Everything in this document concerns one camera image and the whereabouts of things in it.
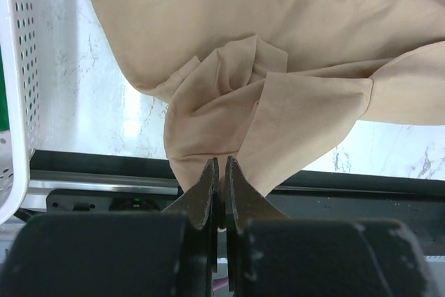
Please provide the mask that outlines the beige t shirt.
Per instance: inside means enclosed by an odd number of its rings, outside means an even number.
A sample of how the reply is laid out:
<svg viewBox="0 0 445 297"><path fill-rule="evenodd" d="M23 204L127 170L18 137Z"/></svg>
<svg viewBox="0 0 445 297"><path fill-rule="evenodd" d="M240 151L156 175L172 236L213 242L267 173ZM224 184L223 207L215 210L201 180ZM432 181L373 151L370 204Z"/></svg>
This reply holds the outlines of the beige t shirt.
<svg viewBox="0 0 445 297"><path fill-rule="evenodd" d="M358 120L444 123L444 0L91 0L123 75L168 104L183 190L235 157L266 195Z"/></svg>

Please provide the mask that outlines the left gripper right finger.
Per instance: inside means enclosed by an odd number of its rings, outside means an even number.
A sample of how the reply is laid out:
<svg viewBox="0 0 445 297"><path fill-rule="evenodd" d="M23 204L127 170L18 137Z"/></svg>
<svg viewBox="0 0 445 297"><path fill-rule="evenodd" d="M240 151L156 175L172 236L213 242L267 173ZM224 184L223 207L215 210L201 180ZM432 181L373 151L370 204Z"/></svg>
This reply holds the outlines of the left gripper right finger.
<svg viewBox="0 0 445 297"><path fill-rule="evenodd" d="M256 244L252 228L288 219L249 184L238 161L229 156L225 168L225 223L229 290L235 296L249 296L254 291L259 277L257 263L265 255Z"/></svg>

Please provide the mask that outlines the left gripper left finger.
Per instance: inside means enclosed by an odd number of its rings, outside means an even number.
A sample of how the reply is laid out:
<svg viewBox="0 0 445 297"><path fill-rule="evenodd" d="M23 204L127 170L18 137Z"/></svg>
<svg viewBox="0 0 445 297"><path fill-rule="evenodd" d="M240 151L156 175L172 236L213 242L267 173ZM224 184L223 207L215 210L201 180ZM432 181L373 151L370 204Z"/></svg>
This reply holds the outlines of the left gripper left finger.
<svg viewBox="0 0 445 297"><path fill-rule="evenodd" d="M219 167L209 159L197 183L163 212L183 219L172 296L212 296L217 270Z"/></svg>

